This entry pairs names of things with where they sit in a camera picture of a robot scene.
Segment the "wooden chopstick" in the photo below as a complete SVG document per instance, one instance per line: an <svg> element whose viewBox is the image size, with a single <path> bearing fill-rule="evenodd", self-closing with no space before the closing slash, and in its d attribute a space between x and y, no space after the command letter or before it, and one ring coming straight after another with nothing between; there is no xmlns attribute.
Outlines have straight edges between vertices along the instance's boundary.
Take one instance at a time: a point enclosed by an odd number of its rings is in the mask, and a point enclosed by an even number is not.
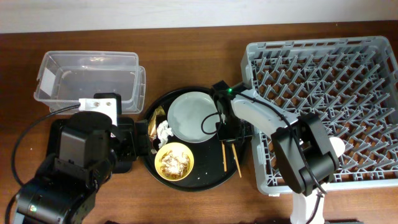
<svg viewBox="0 0 398 224"><path fill-rule="evenodd" d="M234 156L234 160L235 160L235 163L236 163L236 167L237 167L237 171L238 171L239 177L242 178L241 169L240 169L240 165L239 165L239 159L238 159L238 155L237 155L237 152L236 152L236 147L235 147L234 144L232 144L231 148L233 150L233 156Z"/></svg>
<svg viewBox="0 0 398 224"><path fill-rule="evenodd" d="M223 155L223 170L224 170L224 172L227 172L226 149L225 149L225 144L223 141L221 142L221 148L222 148L222 155Z"/></svg>

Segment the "grey dishwasher rack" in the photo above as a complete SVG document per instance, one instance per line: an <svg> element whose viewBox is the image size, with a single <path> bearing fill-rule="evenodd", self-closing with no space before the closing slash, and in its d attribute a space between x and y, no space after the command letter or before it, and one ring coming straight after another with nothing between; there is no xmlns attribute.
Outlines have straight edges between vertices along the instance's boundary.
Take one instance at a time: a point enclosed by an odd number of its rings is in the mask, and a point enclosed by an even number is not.
<svg viewBox="0 0 398 224"><path fill-rule="evenodd" d="M241 73L261 97L318 114L344 141L329 190L397 185L397 60L385 37L250 43Z"/></svg>

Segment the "food scraps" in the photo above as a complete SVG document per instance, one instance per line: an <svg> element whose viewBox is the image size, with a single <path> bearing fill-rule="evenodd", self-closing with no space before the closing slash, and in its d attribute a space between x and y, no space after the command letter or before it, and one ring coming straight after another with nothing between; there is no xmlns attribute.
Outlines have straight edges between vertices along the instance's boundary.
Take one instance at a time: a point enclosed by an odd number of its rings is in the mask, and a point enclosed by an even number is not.
<svg viewBox="0 0 398 224"><path fill-rule="evenodd" d="M160 160L162 173L171 179L182 178L188 171L190 158L184 152L169 151Z"/></svg>

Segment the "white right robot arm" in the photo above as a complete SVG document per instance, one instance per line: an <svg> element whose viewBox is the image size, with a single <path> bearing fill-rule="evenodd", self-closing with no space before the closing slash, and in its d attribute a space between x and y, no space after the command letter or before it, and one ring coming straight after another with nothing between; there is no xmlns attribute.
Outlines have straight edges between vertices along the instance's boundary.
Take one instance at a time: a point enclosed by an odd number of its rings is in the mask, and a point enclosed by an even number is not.
<svg viewBox="0 0 398 224"><path fill-rule="evenodd" d="M324 223L324 187L340 166L343 140L327 134L319 115L283 110L244 83L230 87L220 81L211 87L210 96L220 117L220 141L232 145L245 139L245 123L271 139L279 172L293 191L290 222Z"/></svg>

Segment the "white tissue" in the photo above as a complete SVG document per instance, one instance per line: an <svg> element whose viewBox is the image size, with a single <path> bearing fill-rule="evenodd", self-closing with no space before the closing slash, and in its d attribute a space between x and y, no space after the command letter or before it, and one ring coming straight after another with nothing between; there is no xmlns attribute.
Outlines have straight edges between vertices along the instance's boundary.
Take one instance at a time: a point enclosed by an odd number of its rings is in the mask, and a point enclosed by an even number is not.
<svg viewBox="0 0 398 224"><path fill-rule="evenodd" d="M161 122L157 127L157 138L160 141L159 149L166 145L169 141L169 137L173 137L172 128L169 127L167 120Z"/></svg>

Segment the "light blue cup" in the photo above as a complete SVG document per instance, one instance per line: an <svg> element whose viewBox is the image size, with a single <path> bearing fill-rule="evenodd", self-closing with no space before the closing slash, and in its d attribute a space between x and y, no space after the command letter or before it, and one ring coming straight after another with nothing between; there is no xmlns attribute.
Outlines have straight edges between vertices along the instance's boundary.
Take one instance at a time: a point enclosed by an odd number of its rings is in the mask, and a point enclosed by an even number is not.
<svg viewBox="0 0 398 224"><path fill-rule="evenodd" d="M345 152L345 144L342 139L338 137L329 137L333 150L337 157L340 157Z"/></svg>

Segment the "round black tray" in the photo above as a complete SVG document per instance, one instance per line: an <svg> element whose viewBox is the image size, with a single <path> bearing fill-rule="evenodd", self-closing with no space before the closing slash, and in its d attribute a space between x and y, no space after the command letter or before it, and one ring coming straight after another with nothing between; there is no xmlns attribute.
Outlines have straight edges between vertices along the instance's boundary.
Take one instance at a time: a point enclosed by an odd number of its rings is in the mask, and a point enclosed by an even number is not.
<svg viewBox="0 0 398 224"><path fill-rule="evenodd" d="M144 115L144 118L149 120L155 109L159 106L162 106L167 114L173 100L175 100L178 96L191 91L199 91L208 95L210 89L205 87L191 86L170 91L162 95L150 105L149 109ZM193 153L194 166L191 173L189 173L186 178L179 181L165 180L157 173L155 169L155 154L150 152L149 156L145 156L143 158L144 165L152 174L152 176L168 187L186 192L208 190L226 182L235 174L235 172L237 172L232 148L230 146L225 146L227 171L224 171L222 146L217 135L201 143L189 143L179 139L178 137L171 137L169 139L169 142L179 142L188 146ZM240 165L242 165L246 159L246 148L248 147L249 140L251 140L251 138L245 140L244 142L240 141L235 144Z"/></svg>

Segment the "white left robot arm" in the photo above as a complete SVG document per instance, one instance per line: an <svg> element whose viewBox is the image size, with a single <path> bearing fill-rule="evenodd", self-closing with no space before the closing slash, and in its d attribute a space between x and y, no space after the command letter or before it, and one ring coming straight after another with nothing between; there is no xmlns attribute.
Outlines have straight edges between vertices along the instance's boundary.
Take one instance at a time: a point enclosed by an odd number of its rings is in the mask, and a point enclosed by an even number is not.
<svg viewBox="0 0 398 224"><path fill-rule="evenodd" d="M82 223L100 187L149 154L148 122L123 117L119 94L80 98L59 112L72 109L77 112L50 135L34 177L10 200L6 223Z"/></svg>

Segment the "black rectangular tray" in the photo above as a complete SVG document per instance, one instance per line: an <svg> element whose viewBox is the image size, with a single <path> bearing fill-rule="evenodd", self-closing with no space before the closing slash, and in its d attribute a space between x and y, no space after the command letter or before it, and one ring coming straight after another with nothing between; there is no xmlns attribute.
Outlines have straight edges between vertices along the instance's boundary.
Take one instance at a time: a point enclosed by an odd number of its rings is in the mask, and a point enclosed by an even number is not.
<svg viewBox="0 0 398 224"><path fill-rule="evenodd" d="M60 134L67 121L68 119L56 119L52 123L46 156L56 154L59 150ZM118 158L113 173L123 174L131 170L132 163L137 159L134 149L134 120L128 117L118 117L118 128L124 135L124 140L122 143L118 143L117 141L113 143L114 151Z"/></svg>

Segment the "gold foil wrapper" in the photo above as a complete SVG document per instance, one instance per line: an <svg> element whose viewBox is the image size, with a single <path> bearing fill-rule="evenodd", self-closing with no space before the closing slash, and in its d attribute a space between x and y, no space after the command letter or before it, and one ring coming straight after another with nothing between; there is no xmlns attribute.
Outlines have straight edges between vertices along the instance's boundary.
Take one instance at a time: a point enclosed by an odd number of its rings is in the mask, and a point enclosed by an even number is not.
<svg viewBox="0 0 398 224"><path fill-rule="evenodd" d="M150 116L148 125L148 137L152 145L157 139L157 127L164 120L166 120L166 113L162 106L158 106Z"/></svg>

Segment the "grey plate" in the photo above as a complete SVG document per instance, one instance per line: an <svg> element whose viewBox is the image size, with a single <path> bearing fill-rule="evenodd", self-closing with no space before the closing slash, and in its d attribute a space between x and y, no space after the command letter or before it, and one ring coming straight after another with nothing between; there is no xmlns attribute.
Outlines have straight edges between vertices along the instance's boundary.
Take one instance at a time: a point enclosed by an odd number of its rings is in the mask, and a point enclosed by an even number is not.
<svg viewBox="0 0 398 224"><path fill-rule="evenodd" d="M216 113L214 101L207 93L191 91L178 96L170 105L167 121L173 134L189 143L200 143L215 135L217 123L220 121Z"/></svg>

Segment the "yellow bowl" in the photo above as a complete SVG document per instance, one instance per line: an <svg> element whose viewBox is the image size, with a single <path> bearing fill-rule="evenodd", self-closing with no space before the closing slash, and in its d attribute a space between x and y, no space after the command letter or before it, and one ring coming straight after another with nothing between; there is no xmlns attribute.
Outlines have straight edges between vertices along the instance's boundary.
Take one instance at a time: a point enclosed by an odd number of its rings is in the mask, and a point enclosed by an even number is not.
<svg viewBox="0 0 398 224"><path fill-rule="evenodd" d="M184 152L190 158L190 165L189 165L188 171L186 172L186 174L182 178L171 179L171 178L166 177L161 171L161 162L160 162L160 160L163 157L163 155L168 153L169 151ZM171 181L171 182L176 182L176 181L180 181L180 180L186 178L191 173L191 171L193 170L193 166L194 166L195 160L194 160L194 156L193 156L192 151L186 145L184 145L182 143L179 143L179 142L171 142L171 143L168 143L168 144L164 145L161 149L158 150L158 152L157 152L157 154L155 156L154 162L155 162L156 172L161 176L161 178L163 178L165 180L168 180L168 181Z"/></svg>

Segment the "clear plastic bin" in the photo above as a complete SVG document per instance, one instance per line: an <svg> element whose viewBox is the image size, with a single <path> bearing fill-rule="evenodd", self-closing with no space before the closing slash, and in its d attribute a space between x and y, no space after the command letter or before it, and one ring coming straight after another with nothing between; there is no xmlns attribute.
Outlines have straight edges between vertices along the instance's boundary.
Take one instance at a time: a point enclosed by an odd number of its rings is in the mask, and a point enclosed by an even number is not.
<svg viewBox="0 0 398 224"><path fill-rule="evenodd" d="M146 71L134 52L59 50L46 52L37 75L34 99L50 111L75 105L97 93L121 96L123 114L144 107Z"/></svg>

